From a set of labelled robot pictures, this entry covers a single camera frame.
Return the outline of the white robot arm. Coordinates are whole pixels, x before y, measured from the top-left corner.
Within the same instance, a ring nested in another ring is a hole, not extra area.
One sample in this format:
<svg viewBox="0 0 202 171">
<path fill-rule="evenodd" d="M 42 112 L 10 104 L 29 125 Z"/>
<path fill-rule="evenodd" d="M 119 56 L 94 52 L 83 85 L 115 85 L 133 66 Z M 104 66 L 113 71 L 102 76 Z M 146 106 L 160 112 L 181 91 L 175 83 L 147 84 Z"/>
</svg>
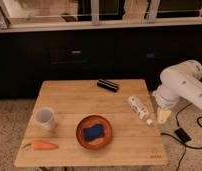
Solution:
<svg viewBox="0 0 202 171">
<path fill-rule="evenodd" d="M 171 110 L 181 98 L 202 110 L 202 65 L 187 60 L 165 68 L 160 74 L 161 84 L 152 93 L 158 105 L 157 121 L 164 124 Z"/>
</svg>

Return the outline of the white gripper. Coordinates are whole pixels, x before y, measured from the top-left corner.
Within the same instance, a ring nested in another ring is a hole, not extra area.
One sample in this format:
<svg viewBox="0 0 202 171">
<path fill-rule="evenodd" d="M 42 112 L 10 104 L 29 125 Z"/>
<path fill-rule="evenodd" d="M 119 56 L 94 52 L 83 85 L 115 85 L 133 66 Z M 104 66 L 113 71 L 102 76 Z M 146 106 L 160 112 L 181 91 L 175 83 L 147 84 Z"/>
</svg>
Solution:
<svg viewBox="0 0 202 171">
<path fill-rule="evenodd" d="M 164 85 L 160 85 L 152 96 L 161 107 L 157 109 L 157 121 L 159 124 L 164 124 L 171 114 L 170 109 L 178 103 L 178 96 Z"/>
</svg>

